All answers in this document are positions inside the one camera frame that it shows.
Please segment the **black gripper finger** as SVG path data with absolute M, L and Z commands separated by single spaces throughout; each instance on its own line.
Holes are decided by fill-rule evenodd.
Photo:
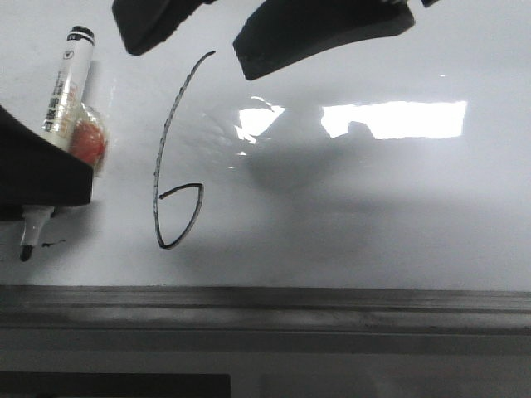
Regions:
M 48 143 L 1 109 L 1 219 L 20 221 L 24 206 L 90 203 L 93 169 Z
M 141 56 L 166 41 L 201 5 L 202 0 L 116 0 L 112 13 L 125 50 Z
M 405 1 L 265 1 L 233 48 L 246 79 L 256 80 L 338 46 L 400 35 L 414 24 Z

